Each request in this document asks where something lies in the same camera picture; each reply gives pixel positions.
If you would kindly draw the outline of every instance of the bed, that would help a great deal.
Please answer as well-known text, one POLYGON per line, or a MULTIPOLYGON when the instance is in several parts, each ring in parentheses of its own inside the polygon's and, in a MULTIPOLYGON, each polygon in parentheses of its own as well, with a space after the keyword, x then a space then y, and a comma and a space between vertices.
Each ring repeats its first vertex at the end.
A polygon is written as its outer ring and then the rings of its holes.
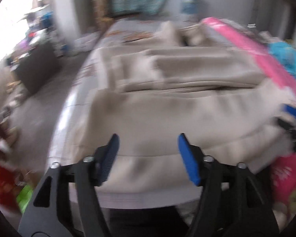
MULTIPOLYGON (((51 141, 47 167, 56 161, 62 165, 70 164, 70 159, 66 157, 66 153, 64 152, 68 149, 69 133, 76 125, 81 115, 87 113, 90 108, 90 102, 87 101, 89 91, 98 87, 95 67, 93 66, 93 64, 97 63, 95 50, 100 47, 105 47, 111 42, 129 42, 150 37, 159 28, 161 23, 161 21, 119 20, 114 23, 104 34, 103 38, 98 41, 98 44, 80 69, 65 101, 51 141)), ((217 26, 217 24, 208 23, 207 31, 211 38, 222 46, 235 46, 234 42, 229 41, 221 32, 219 33, 218 28, 219 26, 217 26)), ((251 160, 248 167, 253 172, 259 172, 269 165, 278 155, 286 154, 289 150, 289 140, 285 138, 285 136, 282 136, 260 157, 251 160)), ((151 191, 144 194, 100 192, 98 193, 98 198, 101 207, 142 209, 170 206, 193 201, 199 198, 200 193, 200 188, 189 184, 187 186, 180 186, 179 188, 151 191)), ((70 190, 70 199, 73 202, 77 201, 74 188, 70 190)))

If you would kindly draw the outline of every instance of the bolt head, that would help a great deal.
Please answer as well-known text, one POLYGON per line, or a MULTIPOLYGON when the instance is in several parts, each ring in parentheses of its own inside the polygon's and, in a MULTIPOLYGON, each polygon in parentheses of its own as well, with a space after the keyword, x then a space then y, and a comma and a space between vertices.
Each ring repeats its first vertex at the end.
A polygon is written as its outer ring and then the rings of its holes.
POLYGON ((60 167, 60 163, 59 162, 53 162, 51 164, 51 168, 59 168, 60 167))
POLYGON ((93 158, 93 156, 87 156, 87 157, 83 158, 82 161, 83 162, 92 162, 92 161, 94 161, 94 158, 93 158))
POLYGON ((209 162, 209 163, 211 163, 211 162, 213 162, 215 159, 214 159, 212 156, 204 156, 203 160, 204 160, 205 162, 209 162))
POLYGON ((240 162, 240 163, 238 163, 237 167, 240 169, 246 169, 246 164, 243 162, 240 162))

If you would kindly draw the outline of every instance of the clutter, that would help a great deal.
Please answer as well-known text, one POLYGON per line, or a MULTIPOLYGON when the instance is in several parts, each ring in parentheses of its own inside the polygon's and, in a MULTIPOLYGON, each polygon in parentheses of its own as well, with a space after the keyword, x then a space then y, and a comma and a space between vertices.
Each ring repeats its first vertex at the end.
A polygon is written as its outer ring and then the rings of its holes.
POLYGON ((287 206, 283 203, 276 202, 273 205, 273 214, 275 216, 279 230, 283 230, 287 222, 287 206))
POLYGON ((6 133, 7 138, 5 139, 5 141, 11 147, 18 139, 18 129, 16 127, 13 127, 11 129, 8 129, 6 133))
POLYGON ((40 17, 41 29, 50 28, 53 25, 53 12, 48 12, 40 17))
POLYGON ((20 172, 21 178, 19 179, 20 182, 18 185, 29 185, 32 189, 35 189, 38 185, 38 182, 40 181, 40 174, 36 171, 28 171, 26 169, 21 169, 20 172))
POLYGON ((27 184, 20 191, 19 195, 16 197, 16 201, 19 205, 19 208, 20 208, 22 214, 24 214, 26 206, 30 202, 32 195, 33 195, 33 189, 27 184))
POLYGON ((199 22, 199 0, 182 0, 182 20, 199 22))
POLYGON ((296 154, 278 157, 271 166, 273 198, 275 202, 289 204, 289 197, 296 189, 296 154))
POLYGON ((0 112, 0 122, 2 122, 5 118, 11 115, 11 108, 10 106, 4 106, 0 112))
POLYGON ((45 37, 50 41, 57 57, 68 55, 68 46, 64 37, 54 27, 50 27, 45 32, 45 37))
POLYGON ((29 92, 24 87, 24 85, 20 85, 19 88, 12 94, 12 100, 9 102, 9 107, 11 109, 15 109, 19 107, 25 100, 28 98, 29 92))
POLYGON ((0 122, 0 127, 4 130, 7 131, 9 128, 9 117, 4 118, 1 122, 0 122))
POLYGON ((22 84, 33 95, 60 69, 61 64, 55 56, 53 44, 44 40, 38 40, 29 56, 19 61, 12 71, 22 84))
POLYGON ((94 32, 90 34, 85 34, 83 35, 83 37, 75 40, 74 45, 76 52, 79 53, 91 51, 94 48, 98 37, 99 33, 94 32))
POLYGON ((15 82, 7 84, 7 87, 8 87, 7 93, 11 93, 15 89, 15 87, 18 86, 20 83, 21 83, 21 81, 15 81, 15 82))
POLYGON ((286 42, 269 44, 269 54, 273 55, 296 79, 296 49, 286 42))
POLYGON ((18 211, 13 189, 15 175, 10 170, 0 166, 0 204, 9 210, 18 211))

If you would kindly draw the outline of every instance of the floor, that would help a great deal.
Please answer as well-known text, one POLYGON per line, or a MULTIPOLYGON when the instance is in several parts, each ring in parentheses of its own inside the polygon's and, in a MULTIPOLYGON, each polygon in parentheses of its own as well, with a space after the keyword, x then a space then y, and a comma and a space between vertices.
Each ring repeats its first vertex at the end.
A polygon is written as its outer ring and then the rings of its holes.
POLYGON ((41 176, 44 174, 55 125, 71 84, 88 54, 60 58, 62 70, 13 111, 11 126, 20 130, 11 155, 13 164, 41 176))

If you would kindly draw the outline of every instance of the green fabric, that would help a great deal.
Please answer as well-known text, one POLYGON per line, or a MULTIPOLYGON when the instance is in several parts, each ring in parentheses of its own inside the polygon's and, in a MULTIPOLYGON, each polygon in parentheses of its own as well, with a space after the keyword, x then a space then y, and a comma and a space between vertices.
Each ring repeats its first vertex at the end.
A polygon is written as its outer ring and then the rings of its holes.
POLYGON ((28 203, 30 202, 32 194, 33 194, 33 189, 29 185, 26 185, 22 189, 22 191, 19 193, 19 195, 16 197, 16 202, 18 203, 22 214, 24 214, 24 211, 28 203))

